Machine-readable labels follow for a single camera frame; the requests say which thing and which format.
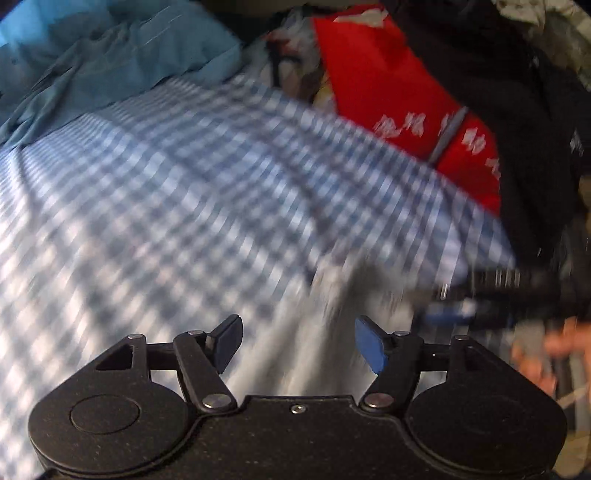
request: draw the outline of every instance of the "light blue fabric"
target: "light blue fabric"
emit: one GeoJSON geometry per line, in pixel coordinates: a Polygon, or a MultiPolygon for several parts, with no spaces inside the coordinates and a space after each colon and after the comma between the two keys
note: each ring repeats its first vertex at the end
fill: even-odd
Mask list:
{"type": "MultiPolygon", "coordinates": [[[[29,144],[170,76],[190,72],[190,80],[213,85],[241,66],[238,39],[196,3],[87,0],[86,11],[61,19],[60,9],[53,16],[41,10],[26,36],[14,19],[24,21],[23,12],[41,3],[25,0],[0,25],[7,42],[0,48],[7,73],[0,76],[0,145],[29,144]]],[[[69,0],[70,13],[79,3],[69,0]]]]}
{"type": "MultiPolygon", "coordinates": [[[[342,352],[296,342],[279,307],[335,249],[423,284],[512,259],[500,221],[427,165],[241,75],[215,87],[172,79],[0,149],[0,476],[36,478],[33,405],[132,332],[169,342],[239,313],[229,377],[253,356],[276,358],[251,347],[280,329],[294,340],[270,337],[279,369],[322,352],[339,378],[323,394],[350,393],[337,390],[353,381],[342,352]]],[[[346,325],[318,337],[346,349],[346,325]]]]}

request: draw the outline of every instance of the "checkered fabric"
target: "checkered fabric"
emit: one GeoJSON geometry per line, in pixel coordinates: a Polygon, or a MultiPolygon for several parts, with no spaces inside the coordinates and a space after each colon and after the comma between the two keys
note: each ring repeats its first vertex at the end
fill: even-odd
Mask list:
{"type": "Polygon", "coordinates": [[[28,415],[99,352],[230,313],[248,342],[337,242],[421,281],[511,262],[428,167],[242,76],[173,79],[1,152],[0,476],[40,472],[28,415]]]}

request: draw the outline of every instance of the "clothing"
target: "clothing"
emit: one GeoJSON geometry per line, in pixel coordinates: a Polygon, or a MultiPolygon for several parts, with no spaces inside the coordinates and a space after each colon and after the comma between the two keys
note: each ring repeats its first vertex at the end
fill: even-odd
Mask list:
{"type": "Polygon", "coordinates": [[[335,93],[327,72],[324,73],[320,82],[320,88],[314,96],[314,108],[324,113],[336,114],[335,93]]]}
{"type": "Polygon", "coordinates": [[[77,41],[149,21],[184,0],[22,0],[0,22],[0,92],[24,97],[77,41]]]}
{"type": "MultiPolygon", "coordinates": [[[[0,53],[17,56],[15,62],[0,61],[7,72],[0,80],[0,145],[32,143],[84,113],[149,90],[170,76],[188,72],[191,80],[212,85],[236,73],[241,66],[238,39],[201,5],[169,3],[146,21],[140,10],[134,22],[116,24],[99,37],[86,30],[53,61],[71,40],[59,32],[68,25],[80,26],[77,17],[51,25],[48,32],[55,41],[48,46],[30,40],[1,47],[0,53]]],[[[118,18],[125,16],[119,12],[111,20],[118,18]]]]}
{"type": "Polygon", "coordinates": [[[520,263],[547,262],[580,209],[573,170],[584,163],[588,118],[572,106],[589,111],[589,95],[488,0],[384,4],[427,70],[495,134],[504,227],[520,263]]]}
{"type": "Polygon", "coordinates": [[[310,103],[320,89],[324,69],[312,23],[303,8],[245,49],[244,72],[288,96],[310,103]]]}
{"type": "Polygon", "coordinates": [[[525,38],[591,87],[591,17],[573,0],[496,0],[501,15],[518,22],[525,38]]]}
{"type": "Polygon", "coordinates": [[[239,313],[231,376],[337,242],[425,285],[512,265],[500,221],[427,165],[242,75],[171,79],[1,149],[0,232],[4,480],[39,473],[29,412],[98,353],[239,313]]]}
{"type": "MultiPolygon", "coordinates": [[[[413,322],[402,299],[412,287],[396,269],[384,269],[361,252],[338,249],[319,259],[309,287],[285,295],[278,320],[241,349],[242,362],[226,384],[240,402],[264,395],[352,395],[356,401],[375,379],[355,346],[355,319],[370,317],[386,332],[413,331],[427,343],[448,345],[453,335],[470,335],[509,360],[512,332],[470,332],[466,325],[413,322]]],[[[445,372],[422,372],[415,395],[441,384],[445,372]]]]}
{"type": "Polygon", "coordinates": [[[0,0],[0,20],[8,15],[19,1],[20,0],[0,0]]]}
{"type": "Polygon", "coordinates": [[[413,55],[387,12],[359,6],[315,18],[314,24],[339,115],[422,160],[437,161],[439,172],[498,215],[494,136],[470,114],[442,143],[462,106],[413,55]]]}

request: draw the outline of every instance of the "circular mount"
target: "circular mount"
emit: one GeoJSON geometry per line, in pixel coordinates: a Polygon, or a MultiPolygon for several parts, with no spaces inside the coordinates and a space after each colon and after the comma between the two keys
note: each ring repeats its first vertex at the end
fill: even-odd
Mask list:
{"type": "Polygon", "coordinates": [[[41,400],[29,419],[31,443],[44,466],[85,478],[153,463],[181,442],[188,427],[181,397],[129,371],[75,375],[41,400]]]}
{"type": "Polygon", "coordinates": [[[532,384],[520,388],[523,381],[466,374],[437,385],[410,404],[408,428],[424,450],[455,468],[485,475],[542,471],[558,455],[566,424],[555,402],[532,384]]]}

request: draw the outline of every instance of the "gray fabric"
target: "gray fabric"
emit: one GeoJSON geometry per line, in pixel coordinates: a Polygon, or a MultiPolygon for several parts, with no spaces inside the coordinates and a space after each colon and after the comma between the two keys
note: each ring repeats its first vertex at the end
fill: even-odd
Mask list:
{"type": "Polygon", "coordinates": [[[456,136],[458,130],[462,126],[462,123],[463,123],[467,113],[468,113],[468,108],[463,106],[453,115],[453,117],[447,123],[445,129],[443,130],[441,135],[439,135],[439,139],[437,140],[437,145],[435,145],[435,148],[431,152],[431,155],[429,155],[429,159],[427,160],[427,164],[429,166],[431,166],[433,168],[437,167],[437,164],[439,163],[439,159],[441,158],[441,156],[445,152],[446,148],[449,146],[450,142],[456,136]]]}

